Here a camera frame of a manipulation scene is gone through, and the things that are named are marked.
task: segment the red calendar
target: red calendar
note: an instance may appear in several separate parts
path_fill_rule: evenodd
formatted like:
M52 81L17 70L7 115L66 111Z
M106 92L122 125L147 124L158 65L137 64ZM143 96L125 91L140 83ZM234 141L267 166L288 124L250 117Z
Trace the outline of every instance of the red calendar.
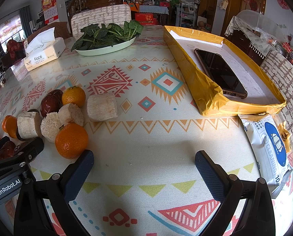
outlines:
M49 24L52 21L58 19L58 10L56 0L42 0L45 24Z

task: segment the yellow tape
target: yellow tape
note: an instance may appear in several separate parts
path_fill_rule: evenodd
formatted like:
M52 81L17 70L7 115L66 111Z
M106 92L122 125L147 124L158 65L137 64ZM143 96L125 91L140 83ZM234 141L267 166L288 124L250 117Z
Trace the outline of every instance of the yellow tape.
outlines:
M211 43L221 44L222 41L227 45L245 64L247 64L269 90L274 94L281 104L259 105L250 104L239 101L229 100L223 95L223 91L219 85L207 77L196 64L193 62L187 52L180 44L171 36L170 31L182 37L202 40ZM164 39L170 48L184 78L189 86L191 94L203 116L235 116L237 114L252 114L267 112L269 114L278 113L286 106L286 100L280 93L278 88L270 80L270 78L262 71L262 69L238 47L223 37L180 27L165 26Z

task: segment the patterned chair cover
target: patterned chair cover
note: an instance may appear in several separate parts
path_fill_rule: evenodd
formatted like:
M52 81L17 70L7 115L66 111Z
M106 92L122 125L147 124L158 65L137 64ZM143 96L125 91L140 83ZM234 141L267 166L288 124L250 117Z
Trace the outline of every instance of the patterned chair cover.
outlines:
M287 122L287 129L292 133L293 142L293 66L280 53L272 50L265 57L260 67L287 101L286 107L281 110L281 115Z
M74 15L71 19L72 34L76 36L80 34L80 30L90 24L109 23L124 24L125 21L131 20L130 6L127 4L119 4L101 7L89 11L83 11Z

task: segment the oval plate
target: oval plate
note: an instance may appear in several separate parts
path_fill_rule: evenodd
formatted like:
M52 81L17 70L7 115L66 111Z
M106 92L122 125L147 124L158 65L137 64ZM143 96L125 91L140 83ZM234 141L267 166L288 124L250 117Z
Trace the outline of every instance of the oval plate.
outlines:
M87 50L87 51L79 51L79 50L76 50L76 51L80 55L82 55L82 56L103 55L103 54L107 54L107 53L111 53L111 52L116 52L116 51L122 50L124 48L127 48L128 46L130 46L131 44L133 44L134 40L135 40L135 37L133 39L129 40L129 41L116 44L113 47L109 46L109 47L104 47L104 48L95 49L95 50Z

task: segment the blue gripper pad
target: blue gripper pad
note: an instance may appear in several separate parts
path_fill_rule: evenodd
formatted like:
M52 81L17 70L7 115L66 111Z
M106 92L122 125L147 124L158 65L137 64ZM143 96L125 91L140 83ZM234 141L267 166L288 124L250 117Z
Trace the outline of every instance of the blue gripper pad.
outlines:
M227 195L229 185L226 177L221 174L219 168L205 151L196 153L195 164L213 198L222 203Z
M62 173L64 179L63 197L66 203L75 200L93 165L93 152L85 150L75 163L70 164Z

